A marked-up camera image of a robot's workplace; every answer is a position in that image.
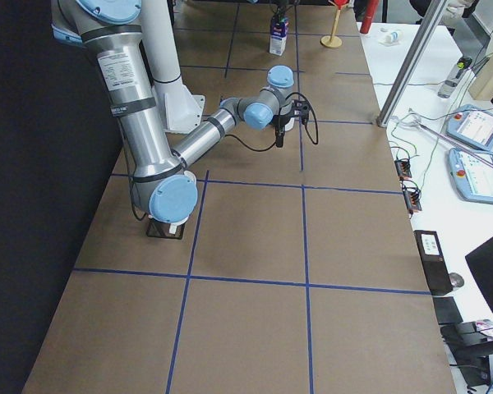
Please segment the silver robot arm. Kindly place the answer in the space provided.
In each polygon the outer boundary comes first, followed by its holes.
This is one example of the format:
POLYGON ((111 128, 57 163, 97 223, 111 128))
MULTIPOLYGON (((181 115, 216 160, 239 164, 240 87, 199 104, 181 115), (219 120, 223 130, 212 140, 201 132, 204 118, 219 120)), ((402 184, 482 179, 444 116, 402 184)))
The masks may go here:
POLYGON ((293 72, 274 66, 258 95, 228 98, 204 117, 204 98, 182 81, 165 1, 54 1, 56 40, 94 57, 135 162, 133 204, 159 222, 179 225, 198 200, 190 166, 236 125, 278 133, 293 115, 293 72))

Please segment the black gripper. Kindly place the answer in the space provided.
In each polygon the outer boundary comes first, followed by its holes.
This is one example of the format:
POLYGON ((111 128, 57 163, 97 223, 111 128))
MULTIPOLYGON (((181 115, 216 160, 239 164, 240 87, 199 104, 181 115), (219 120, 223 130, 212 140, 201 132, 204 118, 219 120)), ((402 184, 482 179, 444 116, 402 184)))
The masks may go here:
POLYGON ((289 122, 293 115, 291 108, 280 108, 274 115, 271 125, 274 126, 275 147, 282 148, 284 144, 284 126, 289 122))
POLYGON ((275 9, 273 10, 273 17, 275 20, 283 20, 286 16, 288 9, 291 7, 289 0, 277 0, 274 1, 275 9))

